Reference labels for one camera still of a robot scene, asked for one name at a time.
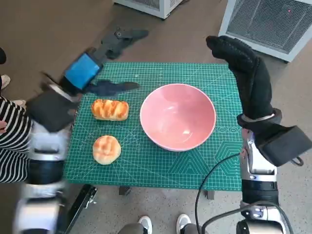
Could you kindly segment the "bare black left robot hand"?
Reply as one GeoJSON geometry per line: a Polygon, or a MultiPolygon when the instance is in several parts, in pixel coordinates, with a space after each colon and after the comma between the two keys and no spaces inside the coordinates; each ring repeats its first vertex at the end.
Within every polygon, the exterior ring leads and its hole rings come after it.
{"type": "Polygon", "coordinates": [[[72,95],[99,89],[98,85],[90,85],[90,82],[103,69],[107,60],[117,59],[125,48],[147,37],[148,34],[148,30],[122,30],[120,28],[107,34],[98,48],[87,49],[64,71],[59,85],[72,95]]]}

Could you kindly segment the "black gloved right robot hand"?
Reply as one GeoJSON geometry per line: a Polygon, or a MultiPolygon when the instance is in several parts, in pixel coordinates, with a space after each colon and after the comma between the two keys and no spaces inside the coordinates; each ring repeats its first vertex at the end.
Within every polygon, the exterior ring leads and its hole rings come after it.
{"type": "Polygon", "coordinates": [[[263,59],[244,42],[228,36],[206,37],[214,58],[223,59],[235,76],[243,114],[252,120],[271,116],[272,88],[263,59]]]}

